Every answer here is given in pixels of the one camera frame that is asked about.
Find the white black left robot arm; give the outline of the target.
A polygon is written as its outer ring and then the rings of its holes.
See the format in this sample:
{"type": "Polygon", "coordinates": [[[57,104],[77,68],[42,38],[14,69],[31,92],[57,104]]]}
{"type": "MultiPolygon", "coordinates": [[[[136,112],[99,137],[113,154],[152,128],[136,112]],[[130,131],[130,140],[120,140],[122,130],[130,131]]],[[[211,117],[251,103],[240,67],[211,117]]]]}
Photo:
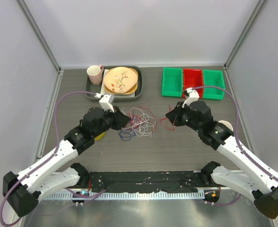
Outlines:
{"type": "Polygon", "coordinates": [[[89,172],[80,163],[74,163],[56,175],[54,172],[94,145],[96,137],[109,129],[118,131],[130,121],[131,118],[116,106],[113,111],[90,108],[79,125],[70,130],[52,151],[18,174],[8,172],[3,177],[6,201],[21,218],[31,213],[50,194],[72,186],[85,188],[89,172]]]}

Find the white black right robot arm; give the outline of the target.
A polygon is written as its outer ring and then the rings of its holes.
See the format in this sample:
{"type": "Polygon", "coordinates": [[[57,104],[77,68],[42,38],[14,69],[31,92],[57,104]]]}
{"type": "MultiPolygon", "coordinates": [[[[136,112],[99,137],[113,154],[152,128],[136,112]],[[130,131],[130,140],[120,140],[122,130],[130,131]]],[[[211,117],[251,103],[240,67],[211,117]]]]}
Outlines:
{"type": "Polygon", "coordinates": [[[211,109],[203,101],[190,105],[178,102],[166,114],[176,127],[187,126],[198,133],[203,143],[236,164],[244,175],[234,173],[219,163],[210,162],[201,170],[202,183],[211,187],[220,184],[250,199],[263,215],[278,216],[278,172],[267,166],[241,142],[222,122],[215,121],[211,109]]]}

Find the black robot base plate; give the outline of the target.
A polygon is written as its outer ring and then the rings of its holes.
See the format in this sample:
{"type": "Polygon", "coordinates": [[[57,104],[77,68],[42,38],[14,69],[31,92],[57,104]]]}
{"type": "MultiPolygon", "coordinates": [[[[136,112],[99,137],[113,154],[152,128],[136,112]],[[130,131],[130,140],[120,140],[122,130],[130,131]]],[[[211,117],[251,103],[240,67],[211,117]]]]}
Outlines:
{"type": "Polygon", "coordinates": [[[107,193],[183,193],[218,187],[194,171],[90,172],[90,182],[93,192],[107,193]]]}

